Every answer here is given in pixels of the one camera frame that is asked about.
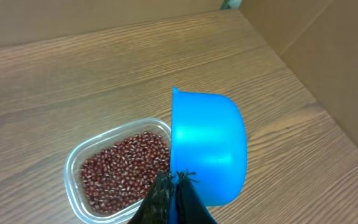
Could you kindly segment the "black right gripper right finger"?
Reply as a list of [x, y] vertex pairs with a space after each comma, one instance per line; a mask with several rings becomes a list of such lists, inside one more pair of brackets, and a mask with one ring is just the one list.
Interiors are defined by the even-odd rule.
[[198, 196], [191, 178], [195, 172], [187, 170], [177, 172], [175, 206], [177, 211], [178, 224], [217, 224], [216, 220], [206, 209], [204, 203]]

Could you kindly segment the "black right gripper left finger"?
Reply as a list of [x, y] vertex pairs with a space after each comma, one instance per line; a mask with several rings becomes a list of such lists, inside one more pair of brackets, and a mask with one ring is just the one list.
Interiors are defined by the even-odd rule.
[[173, 190], [171, 173], [158, 171], [138, 211], [128, 224], [167, 224]]

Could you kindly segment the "red adzuki beans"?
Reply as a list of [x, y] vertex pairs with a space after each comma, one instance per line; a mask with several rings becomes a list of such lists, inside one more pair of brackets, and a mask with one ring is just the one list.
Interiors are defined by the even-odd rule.
[[112, 215], [146, 196], [158, 171], [168, 172], [170, 148], [150, 131], [116, 141], [85, 159], [80, 179], [92, 211]]

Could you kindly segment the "blue plastic measuring scoop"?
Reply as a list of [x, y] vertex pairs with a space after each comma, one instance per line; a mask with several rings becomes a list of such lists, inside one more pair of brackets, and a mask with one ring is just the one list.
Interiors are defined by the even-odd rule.
[[247, 172], [247, 136], [241, 112], [228, 97], [212, 93], [172, 91], [170, 170], [175, 191], [170, 223], [177, 223], [177, 172], [189, 178], [208, 207], [232, 202], [241, 192]]

